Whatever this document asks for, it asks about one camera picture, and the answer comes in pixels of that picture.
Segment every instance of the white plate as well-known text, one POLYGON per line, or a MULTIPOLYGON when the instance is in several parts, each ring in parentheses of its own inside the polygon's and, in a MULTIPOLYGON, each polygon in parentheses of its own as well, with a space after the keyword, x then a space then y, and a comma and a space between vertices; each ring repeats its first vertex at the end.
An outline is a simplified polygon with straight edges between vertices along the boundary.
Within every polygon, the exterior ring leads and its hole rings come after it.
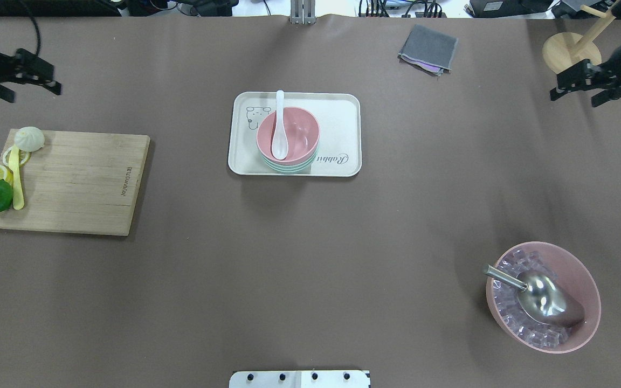
POLYGON ((350 177, 361 169, 361 106, 354 96, 284 93, 284 105, 313 113, 320 126, 315 161, 300 174, 281 174, 265 164, 256 145, 258 125, 274 112, 274 92, 243 92, 234 100, 229 168, 239 175, 350 177))

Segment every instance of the metal ice scoop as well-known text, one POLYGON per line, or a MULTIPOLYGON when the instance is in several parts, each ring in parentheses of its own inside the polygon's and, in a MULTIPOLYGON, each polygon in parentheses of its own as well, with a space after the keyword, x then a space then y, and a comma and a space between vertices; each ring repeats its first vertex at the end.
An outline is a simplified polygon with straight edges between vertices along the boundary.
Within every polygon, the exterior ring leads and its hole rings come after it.
POLYGON ((544 273, 525 271, 519 278, 486 265, 483 273, 517 289, 517 300, 534 320, 572 327, 584 320, 584 307, 544 273))

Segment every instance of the metal bracket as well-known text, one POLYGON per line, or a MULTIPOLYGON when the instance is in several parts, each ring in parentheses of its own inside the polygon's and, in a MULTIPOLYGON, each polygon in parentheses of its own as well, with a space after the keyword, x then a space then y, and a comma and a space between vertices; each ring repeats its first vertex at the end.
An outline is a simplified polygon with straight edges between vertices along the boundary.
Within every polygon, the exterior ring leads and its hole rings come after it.
POLYGON ((291 0, 291 24, 315 24, 315 0, 291 0))
POLYGON ((370 371, 235 371, 229 388, 370 388, 370 371))

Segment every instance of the bear drawing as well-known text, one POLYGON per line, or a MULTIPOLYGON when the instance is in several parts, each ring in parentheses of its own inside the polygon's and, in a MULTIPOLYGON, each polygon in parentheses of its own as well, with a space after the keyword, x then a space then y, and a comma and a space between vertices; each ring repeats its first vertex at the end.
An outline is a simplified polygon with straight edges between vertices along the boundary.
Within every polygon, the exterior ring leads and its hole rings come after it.
POLYGON ((262 106, 249 106, 246 108, 246 118, 249 120, 249 128, 257 129, 263 119, 270 113, 272 108, 262 106))

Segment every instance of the gray cloth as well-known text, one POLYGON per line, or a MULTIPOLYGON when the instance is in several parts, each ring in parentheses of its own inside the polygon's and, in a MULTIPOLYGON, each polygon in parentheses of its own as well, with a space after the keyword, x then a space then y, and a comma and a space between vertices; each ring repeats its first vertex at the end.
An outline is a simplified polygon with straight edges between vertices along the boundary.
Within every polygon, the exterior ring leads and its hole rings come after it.
POLYGON ((441 75, 451 70, 459 39, 438 31, 414 25, 399 52, 399 58, 430 73, 441 75))

